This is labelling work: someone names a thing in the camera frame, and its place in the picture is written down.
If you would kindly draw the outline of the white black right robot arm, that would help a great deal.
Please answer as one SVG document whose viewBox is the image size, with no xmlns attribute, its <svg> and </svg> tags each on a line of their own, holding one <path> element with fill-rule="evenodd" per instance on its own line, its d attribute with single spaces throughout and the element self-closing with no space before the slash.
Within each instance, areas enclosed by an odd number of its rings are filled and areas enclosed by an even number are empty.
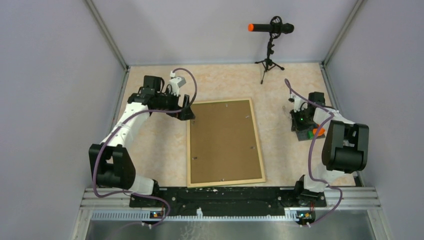
<svg viewBox="0 0 424 240">
<path fill-rule="evenodd" d="M 321 164 L 308 170 L 296 182 L 293 192 L 294 202 L 307 206 L 320 198 L 329 183 L 366 167 L 369 127 L 348 120 L 327 106 L 322 92 L 311 92 L 307 99 L 291 93 L 289 101 L 293 103 L 291 131 L 298 140 L 325 138 Z"/>
</svg>

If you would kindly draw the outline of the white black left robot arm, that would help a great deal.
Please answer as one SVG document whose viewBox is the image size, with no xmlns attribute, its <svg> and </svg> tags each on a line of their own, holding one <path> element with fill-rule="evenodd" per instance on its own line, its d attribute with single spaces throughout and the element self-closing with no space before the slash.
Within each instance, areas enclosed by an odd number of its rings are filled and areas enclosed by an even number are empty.
<svg viewBox="0 0 424 240">
<path fill-rule="evenodd" d="M 101 143 L 92 144 L 88 150 L 93 186 L 121 189 L 141 195 L 149 207 L 160 202 L 155 181 L 139 175 L 129 154 L 142 125 L 152 113 L 165 113 L 180 121 L 195 119 L 190 96 L 183 96 L 179 105 L 180 90 L 186 84 L 182 76 L 171 74 L 168 84 L 163 78 L 146 75 L 138 92 L 132 93 L 121 118 Z"/>
</svg>

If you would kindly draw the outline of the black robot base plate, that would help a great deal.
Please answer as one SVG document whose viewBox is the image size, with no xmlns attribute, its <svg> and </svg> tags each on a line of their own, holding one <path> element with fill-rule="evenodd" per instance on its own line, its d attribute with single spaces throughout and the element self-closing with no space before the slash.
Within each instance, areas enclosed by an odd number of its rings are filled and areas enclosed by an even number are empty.
<svg viewBox="0 0 424 240">
<path fill-rule="evenodd" d="M 194 216 L 200 209 L 206 217 L 283 216 L 286 208 L 325 207 L 323 193 L 303 194 L 298 187 L 157 187 L 153 198 L 131 195 L 131 208 L 170 206 L 169 216 Z"/>
</svg>

